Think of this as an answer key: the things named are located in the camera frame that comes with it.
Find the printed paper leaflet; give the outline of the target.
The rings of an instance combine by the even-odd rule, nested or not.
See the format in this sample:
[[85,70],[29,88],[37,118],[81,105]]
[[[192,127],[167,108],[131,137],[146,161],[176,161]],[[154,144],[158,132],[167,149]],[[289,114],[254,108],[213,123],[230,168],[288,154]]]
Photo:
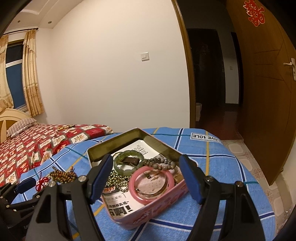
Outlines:
[[176,161],[166,158],[143,140],[110,154],[112,170],[102,197],[116,221],[159,200],[183,180]]

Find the brown wooden bead mala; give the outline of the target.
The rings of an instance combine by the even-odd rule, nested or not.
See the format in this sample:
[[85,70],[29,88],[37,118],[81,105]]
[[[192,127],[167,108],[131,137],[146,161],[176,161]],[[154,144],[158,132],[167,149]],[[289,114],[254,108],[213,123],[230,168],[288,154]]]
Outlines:
[[52,181],[60,184],[71,183],[77,179],[77,174],[74,172],[74,167],[71,166],[68,171],[58,170],[53,167],[53,171],[49,173],[49,177]]

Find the silver bangle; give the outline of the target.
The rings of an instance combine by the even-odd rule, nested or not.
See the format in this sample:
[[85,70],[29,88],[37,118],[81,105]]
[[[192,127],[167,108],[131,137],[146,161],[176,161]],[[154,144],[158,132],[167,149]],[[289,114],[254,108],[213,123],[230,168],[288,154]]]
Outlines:
[[134,189],[139,196],[155,197],[163,193],[168,185],[168,178],[159,171],[145,171],[134,183]]

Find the brown door frame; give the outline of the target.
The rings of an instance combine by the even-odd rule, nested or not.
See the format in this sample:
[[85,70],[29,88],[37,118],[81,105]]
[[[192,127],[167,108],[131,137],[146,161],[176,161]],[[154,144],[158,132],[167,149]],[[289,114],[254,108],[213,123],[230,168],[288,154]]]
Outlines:
[[180,32],[182,36],[182,41],[184,45],[187,72],[188,72],[188,83],[189,83],[189,104],[190,104],[190,128],[195,128],[196,126],[196,94],[195,94],[195,75],[194,75],[194,65],[191,52],[190,41],[186,26],[183,20],[183,16],[179,5],[176,0],[171,0],[173,8],[176,13],[178,24],[180,27]]

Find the window with white frame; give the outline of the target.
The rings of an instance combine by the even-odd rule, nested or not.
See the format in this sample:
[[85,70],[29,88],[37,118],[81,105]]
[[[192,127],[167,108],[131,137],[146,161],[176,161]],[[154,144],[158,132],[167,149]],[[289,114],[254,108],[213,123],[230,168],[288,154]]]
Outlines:
[[22,81],[23,40],[8,43],[6,50],[6,78],[14,102],[14,109],[28,111]]

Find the red knot tassel charm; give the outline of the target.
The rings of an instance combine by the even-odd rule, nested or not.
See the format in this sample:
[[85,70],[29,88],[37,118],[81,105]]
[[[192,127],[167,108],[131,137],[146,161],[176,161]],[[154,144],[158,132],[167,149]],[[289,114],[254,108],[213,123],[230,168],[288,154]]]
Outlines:
[[35,189],[37,192],[40,192],[42,189],[46,188],[51,181],[51,176],[50,174],[47,174],[45,176],[42,175],[42,172],[40,173],[40,178],[36,182]]

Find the green jade bangle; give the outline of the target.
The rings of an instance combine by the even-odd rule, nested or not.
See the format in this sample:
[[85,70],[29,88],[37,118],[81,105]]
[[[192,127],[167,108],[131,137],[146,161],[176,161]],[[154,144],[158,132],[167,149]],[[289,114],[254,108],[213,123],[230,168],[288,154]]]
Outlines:
[[113,161],[114,170],[122,176],[131,176],[143,166],[144,156],[135,150],[118,152]]

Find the red double happiness sticker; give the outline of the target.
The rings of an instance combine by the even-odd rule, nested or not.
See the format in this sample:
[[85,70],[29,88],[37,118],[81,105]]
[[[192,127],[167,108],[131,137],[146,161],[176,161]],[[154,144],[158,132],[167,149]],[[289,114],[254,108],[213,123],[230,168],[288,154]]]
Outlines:
[[265,9],[262,6],[259,7],[254,0],[245,1],[243,8],[246,9],[248,20],[253,23],[255,27],[265,23]]

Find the pink metal tin box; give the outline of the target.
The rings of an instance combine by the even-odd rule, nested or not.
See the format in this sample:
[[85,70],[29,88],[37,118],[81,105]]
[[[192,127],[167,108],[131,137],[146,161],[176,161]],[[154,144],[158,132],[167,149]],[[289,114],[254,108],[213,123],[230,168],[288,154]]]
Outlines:
[[156,225],[180,232],[189,232],[197,218],[199,205],[188,194],[178,165],[181,154],[197,150],[190,145],[190,128],[135,128],[89,148],[87,155],[92,167],[98,166],[103,156],[115,160],[126,151],[140,153],[139,160],[167,159],[170,170],[154,169],[144,164],[129,175],[123,192],[118,185],[105,187],[101,199],[105,207],[95,215],[102,230],[133,230],[138,226]]

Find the white wall light switch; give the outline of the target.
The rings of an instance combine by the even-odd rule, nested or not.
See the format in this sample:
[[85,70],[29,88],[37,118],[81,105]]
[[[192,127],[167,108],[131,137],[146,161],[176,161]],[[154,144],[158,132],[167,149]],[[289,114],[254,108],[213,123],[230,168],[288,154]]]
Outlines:
[[143,52],[140,54],[141,61],[149,61],[149,52]]

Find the red patterned bed quilt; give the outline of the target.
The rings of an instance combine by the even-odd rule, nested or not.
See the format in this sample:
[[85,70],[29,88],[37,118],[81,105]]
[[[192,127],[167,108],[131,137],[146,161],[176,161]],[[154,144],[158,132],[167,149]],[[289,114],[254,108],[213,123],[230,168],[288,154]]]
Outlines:
[[63,125],[39,124],[27,128],[1,143],[1,184],[16,183],[23,173],[38,167],[64,147],[113,133],[100,124],[76,124],[57,131]]

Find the brown wooden door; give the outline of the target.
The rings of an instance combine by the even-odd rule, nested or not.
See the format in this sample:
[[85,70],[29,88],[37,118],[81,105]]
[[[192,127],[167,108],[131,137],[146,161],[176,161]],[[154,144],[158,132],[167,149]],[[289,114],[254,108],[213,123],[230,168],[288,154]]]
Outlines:
[[227,1],[240,45],[244,74],[239,131],[272,184],[283,171],[295,141],[295,81],[291,66],[295,48],[275,16],[265,9],[265,23],[248,20],[245,1]]

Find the beads on bed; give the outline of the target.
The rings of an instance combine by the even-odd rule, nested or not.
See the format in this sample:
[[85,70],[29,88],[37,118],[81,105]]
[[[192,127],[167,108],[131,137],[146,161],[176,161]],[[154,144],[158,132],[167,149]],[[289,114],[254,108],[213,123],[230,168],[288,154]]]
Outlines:
[[63,126],[58,127],[57,131],[61,131],[61,130],[65,130],[65,129],[73,128],[73,127],[75,127],[75,125],[63,125]]

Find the beige curtain right panel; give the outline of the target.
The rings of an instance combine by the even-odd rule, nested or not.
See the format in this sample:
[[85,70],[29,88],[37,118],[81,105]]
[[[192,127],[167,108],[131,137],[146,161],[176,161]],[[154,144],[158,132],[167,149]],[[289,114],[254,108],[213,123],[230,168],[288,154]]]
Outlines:
[[36,33],[37,30],[35,29],[27,31],[23,40],[23,93],[31,116],[37,116],[44,113],[37,75]]

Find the black curtain rod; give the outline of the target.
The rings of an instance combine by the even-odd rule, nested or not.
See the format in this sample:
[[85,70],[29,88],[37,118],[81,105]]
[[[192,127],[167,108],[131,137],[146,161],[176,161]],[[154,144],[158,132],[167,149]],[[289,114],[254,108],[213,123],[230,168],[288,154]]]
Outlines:
[[30,30],[38,30],[39,28],[27,28],[27,29],[21,29],[21,30],[14,30],[14,31],[10,31],[7,33],[4,33],[3,35],[10,35],[10,34],[14,34],[14,33],[20,33],[20,32],[26,32],[26,31],[30,31]]

